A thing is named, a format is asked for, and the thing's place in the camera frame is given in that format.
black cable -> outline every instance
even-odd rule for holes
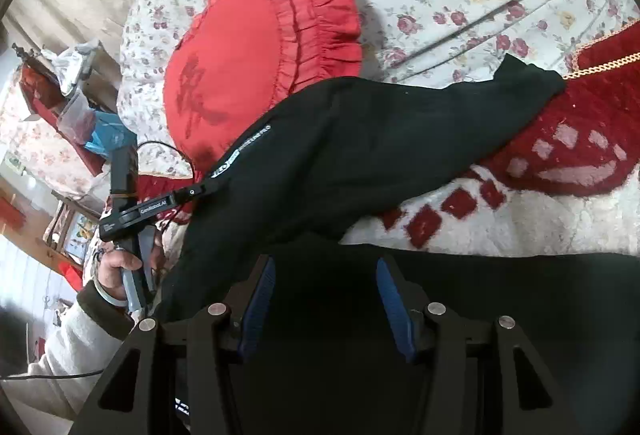
[[[187,163],[189,163],[189,167],[191,168],[191,184],[195,184],[195,182],[196,182],[196,171],[193,168],[193,162],[191,162],[191,159],[189,157],[187,157],[187,154],[181,152],[175,146],[171,146],[170,144],[166,144],[165,142],[162,142],[162,141],[145,141],[145,142],[141,142],[138,145],[138,147],[136,148],[136,152],[138,150],[140,150],[140,148],[142,148],[143,146],[145,146],[147,144],[160,144],[161,146],[166,146],[167,148],[170,148],[174,152],[177,152],[180,155],[180,157],[182,157],[185,161],[187,161]],[[160,234],[161,235],[164,235],[164,232],[169,228],[169,225],[171,225],[171,223],[175,220],[175,218],[182,211],[184,206],[185,206],[185,204],[180,205],[180,207],[178,207],[175,210],[174,214],[171,215],[171,218],[169,218],[167,220],[166,224],[162,226],[162,229],[160,229]]]
[[[103,370],[88,371],[87,373],[73,373],[71,375],[11,375],[0,377],[0,381],[28,381],[29,379],[79,379],[80,377],[92,377],[99,375]]]

metal screw head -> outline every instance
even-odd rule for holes
[[[514,326],[516,326],[516,320],[511,316],[500,316],[498,318],[498,323],[503,329],[513,329]]]
[[[209,305],[207,310],[212,316],[220,316],[226,312],[226,305],[224,303],[213,303]]]
[[[140,323],[138,323],[140,330],[142,332],[149,332],[149,330],[153,330],[156,328],[156,320],[153,318],[145,318]]]
[[[436,316],[442,316],[447,311],[447,308],[442,303],[439,303],[437,301],[432,301],[430,304],[428,304],[427,310],[431,314],[434,314]]]

bed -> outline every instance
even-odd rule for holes
[[[164,70],[172,50],[206,0],[136,0],[123,36],[123,83],[118,113],[140,141],[173,144],[162,106]],[[566,74],[572,55],[590,41],[634,22],[634,0],[356,0],[362,22],[362,76],[395,84],[444,88],[452,82],[488,79],[506,53]],[[429,141],[430,138],[419,138]],[[188,178],[189,168],[161,146],[140,152],[143,173]],[[514,191],[478,168],[504,196],[497,208],[482,195],[478,177],[460,178],[416,196],[388,216],[363,217],[345,243],[497,256],[592,251],[638,252],[638,170],[604,195],[552,197]],[[458,218],[442,203],[463,191],[475,204]],[[439,227],[416,242],[408,225],[425,208]]]

gold trim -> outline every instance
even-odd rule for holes
[[[571,60],[571,67],[574,70],[574,72],[579,72],[580,71],[580,65],[578,65],[578,59],[580,58],[580,54],[582,53],[582,51],[587,50],[592,45],[596,45],[597,43],[600,43],[601,41],[606,40],[607,38],[610,38],[611,36],[615,36],[615,35],[621,33],[622,31],[627,30],[629,27],[631,27],[632,25],[635,25],[635,24],[637,24],[639,22],[640,22],[640,20],[635,20],[634,22],[628,22],[626,25],[623,25],[622,27],[620,27],[616,31],[612,31],[609,34],[605,34],[604,36],[596,38],[595,40],[591,40],[591,41],[588,41],[586,43],[581,43],[580,45],[578,45],[578,47],[575,48],[574,56],[573,56],[573,58]]]
[[[638,60],[640,60],[640,52],[635,52],[633,54],[630,54],[629,56],[620,58],[619,60],[613,60],[608,63],[603,63],[602,65],[596,65],[595,67],[589,67],[588,69],[578,70],[576,72],[566,74],[562,76],[562,78],[566,80],[581,78],[582,76],[595,74],[596,72],[606,72],[608,70],[618,69],[624,65],[628,65],[629,63],[633,63]]]

person's arm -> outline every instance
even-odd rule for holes
[[[152,265],[161,267],[164,260],[159,235],[152,252]],[[126,298],[120,268],[137,269],[142,263],[130,253],[105,253],[98,268],[98,281],[116,299]],[[47,339],[45,354],[29,365],[29,375],[70,375],[104,369],[122,341],[133,328],[133,321],[104,300],[89,282],[76,303],[62,319],[62,326]],[[17,399],[37,410],[73,419],[82,408],[99,375],[79,379],[30,379],[2,381],[10,399]]]

